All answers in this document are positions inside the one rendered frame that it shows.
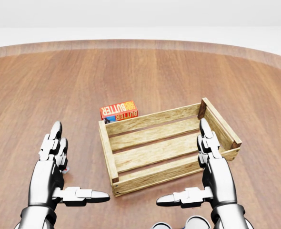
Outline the red butter box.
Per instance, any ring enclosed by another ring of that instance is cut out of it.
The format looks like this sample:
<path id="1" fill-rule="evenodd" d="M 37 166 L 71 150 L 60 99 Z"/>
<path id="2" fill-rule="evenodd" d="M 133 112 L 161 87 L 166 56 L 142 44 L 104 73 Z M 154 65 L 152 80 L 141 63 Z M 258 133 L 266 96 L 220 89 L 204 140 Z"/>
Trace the red butter box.
<path id="1" fill-rule="evenodd" d="M 133 101 L 112 104 L 100 108 L 101 120 L 105 124 L 135 118 L 139 115 Z"/>

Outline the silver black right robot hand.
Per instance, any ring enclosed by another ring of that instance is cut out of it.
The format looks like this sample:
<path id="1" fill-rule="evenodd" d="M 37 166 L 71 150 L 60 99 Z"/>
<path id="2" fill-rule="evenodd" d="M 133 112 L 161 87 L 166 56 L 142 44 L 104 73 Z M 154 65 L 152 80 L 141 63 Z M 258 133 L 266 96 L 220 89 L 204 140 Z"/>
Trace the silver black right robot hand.
<path id="1" fill-rule="evenodd" d="M 227 160 L 219 152 L 220 143 L 206 119 L 200 120 L 200 134 L 197 137 L 198 162 L 204 169 L 202 183 L 204 189 L 189 187 L 182 192 L 174 192 L 156 200 L 162 207 L 199 207 L 209 202 L 214 208 L 222 204 L 237 203 L 236 189 Z"/>

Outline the wooden slat tray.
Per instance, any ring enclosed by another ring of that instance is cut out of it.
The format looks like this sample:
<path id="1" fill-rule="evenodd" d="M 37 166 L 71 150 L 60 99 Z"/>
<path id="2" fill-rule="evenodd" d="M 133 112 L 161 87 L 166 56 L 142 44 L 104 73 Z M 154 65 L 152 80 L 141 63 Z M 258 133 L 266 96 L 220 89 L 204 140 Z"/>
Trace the wooden slat tray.
<path id="1" fill-rule="evenodd" d="M 196 141 L 201 118 L 215 131 L 221 154 L 232 161 L 242 141 L 207 98 L 123 121 L 99 121 L 113 194 L 118 197 L 200 172 Z"/>

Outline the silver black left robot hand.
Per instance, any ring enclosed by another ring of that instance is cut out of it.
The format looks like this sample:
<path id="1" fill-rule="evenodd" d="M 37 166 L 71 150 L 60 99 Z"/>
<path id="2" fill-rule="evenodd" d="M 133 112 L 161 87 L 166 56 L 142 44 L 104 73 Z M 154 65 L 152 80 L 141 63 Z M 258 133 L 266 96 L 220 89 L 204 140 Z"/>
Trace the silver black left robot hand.
<path id="1" fill-rule="evenodd" d="M 28 205 L 54 210 L 59 203 L 67 207 L 83 207 L 88 203 L 109 201 L 109 194 L 102 191 L 80 187 L 64 188 L 63 171 L 68 168 L 68 140 L 61 135 L 62 124 L 56 121 L 40 147 L 39 160 L 30 181 Z"/>

